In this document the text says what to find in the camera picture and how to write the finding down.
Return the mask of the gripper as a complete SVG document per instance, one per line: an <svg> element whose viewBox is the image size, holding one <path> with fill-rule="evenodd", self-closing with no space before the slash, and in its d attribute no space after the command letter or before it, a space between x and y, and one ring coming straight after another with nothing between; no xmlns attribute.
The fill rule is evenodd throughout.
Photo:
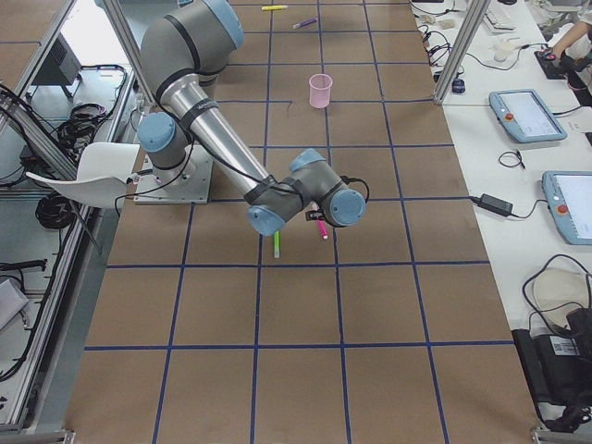
<svg viewBox="0 0 592 444"><path fill-rule="evenodd" d="M310 206L311 208L305 213L306 220L322 222L324 220L324 214L319 205L316 202L311 202Z"/></svg>

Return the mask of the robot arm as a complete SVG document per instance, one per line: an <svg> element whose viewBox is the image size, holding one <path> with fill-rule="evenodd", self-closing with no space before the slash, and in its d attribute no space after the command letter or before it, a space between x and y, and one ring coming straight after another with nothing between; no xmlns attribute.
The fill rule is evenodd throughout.
<svg viewBox="0 0 592 444"><path fill-rule="evenodd" d="M243 42L240 21L226 1L193 1L154 21L143 35L142 74L158 105L172 114L220 165L248 203L247 217L272 236L316 203L336 228L357 223L366 198L348 186L316 150L301 152L290 175L275 180L226 121L205 91Z"/></svg>

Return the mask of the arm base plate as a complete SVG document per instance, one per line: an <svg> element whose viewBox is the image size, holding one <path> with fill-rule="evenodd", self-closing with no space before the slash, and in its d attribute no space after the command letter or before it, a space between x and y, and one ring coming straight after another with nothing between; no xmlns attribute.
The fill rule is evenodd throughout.
<svg viewBox="0 0 592 444"><path fill-rule="evenodd" d="M135 191L136 204L206 204L210 191L213 159L200 144L174 147L173 154L147 153L143 175Z"/></svg>

